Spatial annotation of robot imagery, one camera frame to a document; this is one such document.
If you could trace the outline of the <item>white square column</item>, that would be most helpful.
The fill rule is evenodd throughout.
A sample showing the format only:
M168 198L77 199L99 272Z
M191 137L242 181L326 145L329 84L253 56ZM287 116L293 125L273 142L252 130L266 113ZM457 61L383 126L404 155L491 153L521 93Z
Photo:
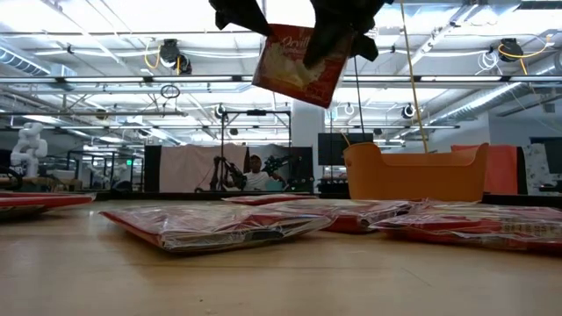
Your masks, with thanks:
M318 163L318 134L325 132L325 109L295 99L292 103L292 144L296 147L312 149L313 192L323 175L322 166Z

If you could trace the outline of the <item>black monitor screen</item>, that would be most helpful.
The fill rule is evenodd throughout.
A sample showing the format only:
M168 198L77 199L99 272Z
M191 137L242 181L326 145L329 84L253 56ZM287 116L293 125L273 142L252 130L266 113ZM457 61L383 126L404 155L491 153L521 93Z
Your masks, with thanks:
M318 163L321 166L343 166L343 151L350 145L373 142L372 133L319 133Z
M531 144L543 144L551 174L562 174L562 137L531 137Z

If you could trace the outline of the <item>orange plastic basket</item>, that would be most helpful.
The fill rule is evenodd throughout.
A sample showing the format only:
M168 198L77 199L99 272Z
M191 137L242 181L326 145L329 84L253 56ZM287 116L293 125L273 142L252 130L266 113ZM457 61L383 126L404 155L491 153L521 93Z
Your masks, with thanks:
M484 194L489 145L441 154L383 154L373 143L343 151L349 195L362 200L476 202Z

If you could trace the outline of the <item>long ceiling light rail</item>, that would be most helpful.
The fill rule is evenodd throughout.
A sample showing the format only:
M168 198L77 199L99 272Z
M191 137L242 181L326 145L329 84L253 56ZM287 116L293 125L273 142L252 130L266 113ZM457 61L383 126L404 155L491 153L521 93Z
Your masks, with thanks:
M415 83L558 83L562 75L415 75ZM343 82L406 83L406 75L345 75ZM251 75L188 75L188 76L34 76L0 77L0 84L62 84L62 83L250 83Z

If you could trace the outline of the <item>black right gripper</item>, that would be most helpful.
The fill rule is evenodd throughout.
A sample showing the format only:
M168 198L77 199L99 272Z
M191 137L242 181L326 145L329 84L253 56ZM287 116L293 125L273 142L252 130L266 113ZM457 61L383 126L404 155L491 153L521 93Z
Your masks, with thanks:
M352 39L349 57L360 55L368 61L378 57L374 39L366 35L375 26L375 15L393 0L310 0L315 14L313 33L303 63L316 65L340 40Z

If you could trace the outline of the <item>white floral cloth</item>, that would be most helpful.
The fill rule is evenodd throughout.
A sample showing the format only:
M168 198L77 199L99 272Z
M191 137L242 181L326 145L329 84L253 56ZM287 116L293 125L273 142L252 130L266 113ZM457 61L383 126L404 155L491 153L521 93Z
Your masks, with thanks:
M528 194L531 196L552 196L552 192L543 192L540 187L553 184L554 177L550 173L544 144L535 143L522 148Z

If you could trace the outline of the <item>black metal lab frame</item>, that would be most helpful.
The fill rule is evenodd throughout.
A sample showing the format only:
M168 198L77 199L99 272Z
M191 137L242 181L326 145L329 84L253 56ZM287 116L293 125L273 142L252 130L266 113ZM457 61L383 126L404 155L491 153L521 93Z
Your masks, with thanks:
M126 165L126 160L133 164ZM118 151L67 152L64 169L82 183L83 190L130 193L144 186L144 158Z

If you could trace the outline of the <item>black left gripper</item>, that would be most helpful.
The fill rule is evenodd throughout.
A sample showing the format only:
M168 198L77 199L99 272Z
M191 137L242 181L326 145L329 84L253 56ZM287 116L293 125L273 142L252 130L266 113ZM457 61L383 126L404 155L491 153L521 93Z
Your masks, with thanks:
M215 10L217 21L235 21L239 19L240 0L208 0ZM270 36L273 31L263 15L256 0L241 0L241 25L263 36Z

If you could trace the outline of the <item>orange cloth panel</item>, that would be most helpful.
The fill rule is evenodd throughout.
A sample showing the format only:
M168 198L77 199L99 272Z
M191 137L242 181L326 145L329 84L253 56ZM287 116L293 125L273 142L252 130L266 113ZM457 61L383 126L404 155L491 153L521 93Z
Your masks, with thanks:
M486 173L482 173L483 150L479 145L452 145L445 166L437 170L444 180L432 198L445 201L479 201L486 194L517 195L518 147L488 145Z

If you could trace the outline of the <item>black partition panel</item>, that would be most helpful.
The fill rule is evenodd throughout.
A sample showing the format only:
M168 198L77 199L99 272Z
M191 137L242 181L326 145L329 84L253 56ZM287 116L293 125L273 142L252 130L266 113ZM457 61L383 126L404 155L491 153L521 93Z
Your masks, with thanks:
M162 146L145 146L144 152L144 191L160 191L160 166Z
M289 160L289 189L313 193L313 150L311 147L291 147Z

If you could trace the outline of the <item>beige cloth backdrop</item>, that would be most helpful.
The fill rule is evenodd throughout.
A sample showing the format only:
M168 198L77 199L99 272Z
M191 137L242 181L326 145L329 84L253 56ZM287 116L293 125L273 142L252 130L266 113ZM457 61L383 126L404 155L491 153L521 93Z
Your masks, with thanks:
M185 145L164 147L161 151L159 191L161 193L194 193L195 189L210 190L214 157L224 157L243 169L248 149L226 144L224 147Z

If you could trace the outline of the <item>silver ventilation duct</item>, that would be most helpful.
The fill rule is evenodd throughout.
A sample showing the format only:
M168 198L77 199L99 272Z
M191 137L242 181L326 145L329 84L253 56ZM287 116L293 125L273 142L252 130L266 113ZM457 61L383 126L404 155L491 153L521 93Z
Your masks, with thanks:
M530 67L530 75L505 75L500 85L490 90L481 90L461 98L447 106L430 121L430 125L460 121L491 110L516 97L524 97L540 84L562 84L562 52L537 61Z
M46 76L50 74L47 68L24 58L7 47L0 47L0 63L13 67L31 76Z

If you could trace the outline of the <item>person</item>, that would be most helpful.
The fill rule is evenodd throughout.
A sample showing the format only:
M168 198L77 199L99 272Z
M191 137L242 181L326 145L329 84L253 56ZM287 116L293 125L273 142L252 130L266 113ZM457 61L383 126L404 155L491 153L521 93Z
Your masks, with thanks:
M249 166L249 172L244 174L246 183L241 189L242 191L264 191L267 190L267 184L271 181L285 182L285 180L275 172L268 174L262 171L262 160L255 154L249 157Z

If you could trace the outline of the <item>red popcorn bag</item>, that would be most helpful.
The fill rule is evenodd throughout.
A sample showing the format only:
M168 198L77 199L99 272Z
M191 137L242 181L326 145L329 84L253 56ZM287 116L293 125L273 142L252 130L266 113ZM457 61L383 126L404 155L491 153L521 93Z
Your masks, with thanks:
M271 26L252 84L309 104L328 108L349 58L352 37L340 39L327 56L308 68L304 64L313 30L296 25Z
M52 209L85 205L96 194L0 192L0 220L18 219L49 212Z
M412 206L411 202L400 200L300 199L261 208L329 215L335 220L324 231L361 234L375 231L374 224L381 220L407 214Z
M302 199L316 199L316 196L299 195L299 194L269 194L269 195L226 197L223 198L223 201L239 204L239 205L268 205L273 203L302 200Z
M551 207L429 200L371 227L408 241L562 255L562 211Z
M169 253L200 254L294 239L335 222L332 212L248 205L168 205L102 211L112 223Z

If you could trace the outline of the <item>white robot figure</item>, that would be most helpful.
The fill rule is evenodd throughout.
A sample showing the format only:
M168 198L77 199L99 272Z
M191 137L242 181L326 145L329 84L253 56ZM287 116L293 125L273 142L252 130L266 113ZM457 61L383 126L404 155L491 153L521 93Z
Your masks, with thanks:
M18 142L11 151L11 166L24 167L26 177L37 177L39 158L47 156L47 141L40 137L43 129L41 123L25 123L18 131Z

